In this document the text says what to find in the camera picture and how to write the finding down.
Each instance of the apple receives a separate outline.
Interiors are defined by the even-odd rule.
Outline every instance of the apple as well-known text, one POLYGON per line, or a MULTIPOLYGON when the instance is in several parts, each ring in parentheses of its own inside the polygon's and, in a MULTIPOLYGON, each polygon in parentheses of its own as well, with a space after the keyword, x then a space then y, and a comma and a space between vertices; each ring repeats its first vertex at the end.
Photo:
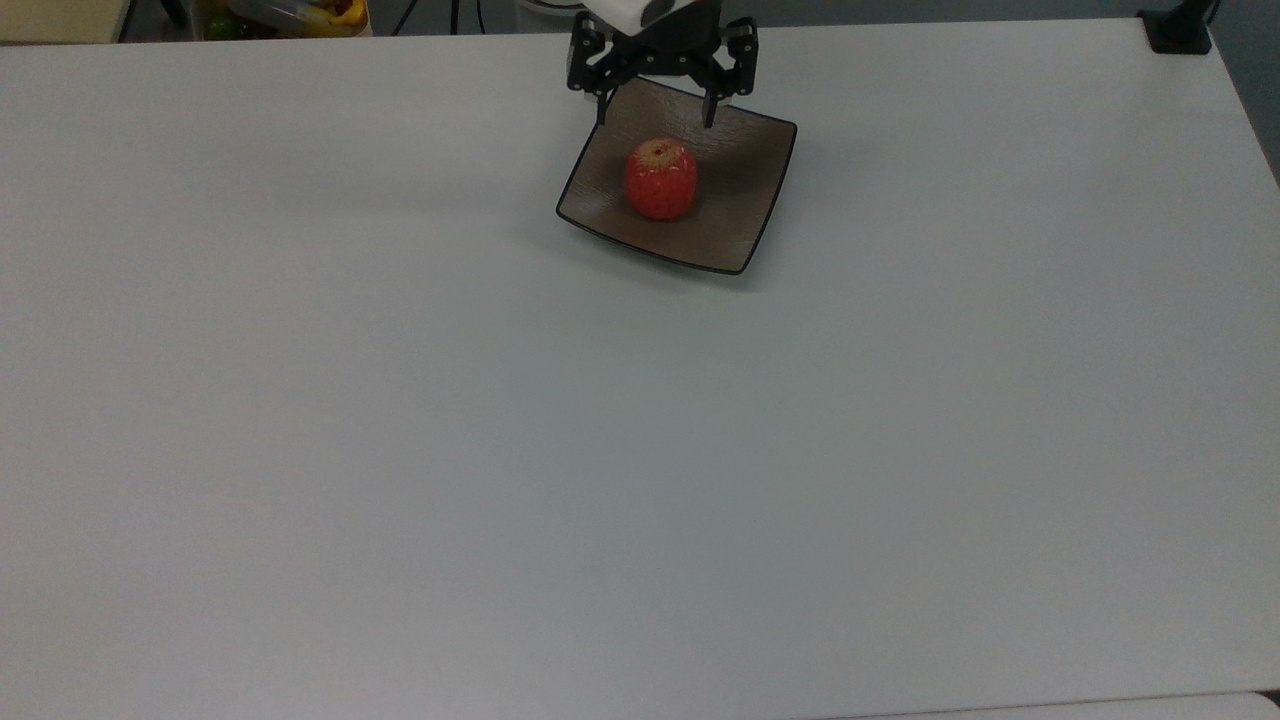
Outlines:
POLYGON ((649 140, 627 158, 625 184, 636 213, 650 220, 675 220, 694 205, 698 163, 673 137, 649 140))

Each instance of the table surface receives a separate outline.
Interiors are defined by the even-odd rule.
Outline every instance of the table surface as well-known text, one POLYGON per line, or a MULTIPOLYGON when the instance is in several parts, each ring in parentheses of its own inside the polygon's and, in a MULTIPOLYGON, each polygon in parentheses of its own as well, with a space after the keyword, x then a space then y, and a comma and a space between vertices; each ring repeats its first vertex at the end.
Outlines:
POLYGON ((911 717, 913 720, 1280 720, 1280 708, 1260 694, 1234 693, 924 712, 911 717))
POLYGON ((1216 51, 762 45, 740 278, 556 218, 561 36, 0 50, 4 716, 1280 685, 1280 192, 1216 51))

